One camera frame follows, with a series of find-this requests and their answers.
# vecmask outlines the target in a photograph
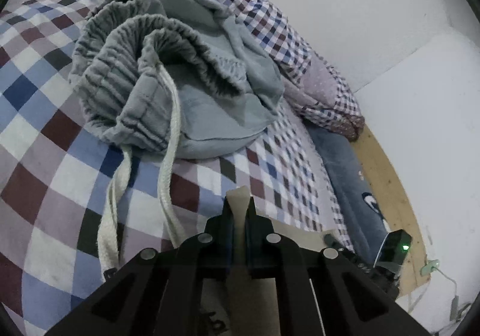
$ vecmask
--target checkered bedsheet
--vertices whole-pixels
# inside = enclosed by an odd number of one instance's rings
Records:
[[[66,81],[74,42],[98,0],[31,0],[0,13],[0,297],[28,335],[42,335],[101,283],[96,238],[121,152],[83,129]],[[311,230],[333,208],[325,170],[311,170],[284,103],[278,120],[235,154],[174,165],[171,197],[191,235],[246,185],[272,218]],[[157,200],[158,163],[135,157],[118,206],[121,262],[144,247],[170,248]]]

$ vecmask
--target metal screw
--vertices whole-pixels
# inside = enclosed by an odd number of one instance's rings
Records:
[[[270,233],[267,235],[267,241],[272,244],[277,244],[282,240],[282,237],[280,235],[277,235],[277,233]]]
[[[157,250],[153,248],[145,248],[140,252],[140,257],[143,260],[152,260],[155,256],[157,256]]]
[[[338,256],[338,252],[335,248],[325,248],[323,250],[323,256],[327,259],[335,259]]]
[[[105,278],[105,280],[109,280],[112,276],[115,275],[115,273],[117,272],[117,269],[114,267],[114,268],[110,268],[108,270],[105,270],[103,272],[103,276]]]
[[[207,244],[213,240],[212,235],[209,235],[208,233],[202,233],[201,235],[198,235],[197,238],[202,244]]]

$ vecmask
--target white wall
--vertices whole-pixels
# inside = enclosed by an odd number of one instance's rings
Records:
[[[460,304],[480,290],[479,76],[480,50],[454,31],[357,92],[409,197],[428,257],[458,281]],[[453,284],[433,274],[413,316],[437,330],[448,322],[453,296]]]
[[[443,0],[272,0],[353,91],[449,26]]]
[[[480,46],[480,24],[466,1],[272,1],[358,91],[367,124],[405,187],[428,257],[440,259],[441,269],[457,279],[460,303],[474,299],[480,288],[480,57],[452,32]],[[434,273],[413,316],[430,331],[442,328],[453,294],[453,284]],[[407,299],[399,303],[406,308]]]

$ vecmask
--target bed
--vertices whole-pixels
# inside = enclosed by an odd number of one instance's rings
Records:
[[[67,81],[75,41],[99,1],[9,0],[0,13],[0,297],[28,336],[44,334],[102,283],[98,225],[122,152],[85,130]],[[334,230],[342,244],[359,251],[346,226],[353,222],[346,223],[302,123],[358,137],[363,117],[347,83],[268,0],[217,1],[245,23],[291,85],[278,119],[253,143],[227,156],[175,162],[171,198],[178,219],[195,235],[221,212],[228,190],[247,186],[270,218],[304,230]],[[333,86],[325,98],[330,103],[307,94],[308,78]],[[141,152],[133,159],[118,205],[121,264],[145,247],[171,248],[158,212],[160,164]],[[374,213],[365,223],[381,220]]]

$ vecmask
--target white drawstring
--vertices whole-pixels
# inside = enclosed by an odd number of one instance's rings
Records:
[[[165,157],[160,167],[157,183],[157,196],[166,222],[167,233],[172,245],[177,248],[186,240],[187,235],[172,207],[170,182],[173,162],[180,138],[181,112],[180,99],[175,82],[162,64],[158,65],[158,75],[170,91],[172,98],[172,114],[170,118],[170,140]],[[113,174],[106,191],[106,201],[100,226],[98,228],[98,258],[104,272],[111,268],[119,268],[119,249],[117,241],[117,203],[127,189],[131,174],[131,148],[123,147],[123,161]]]

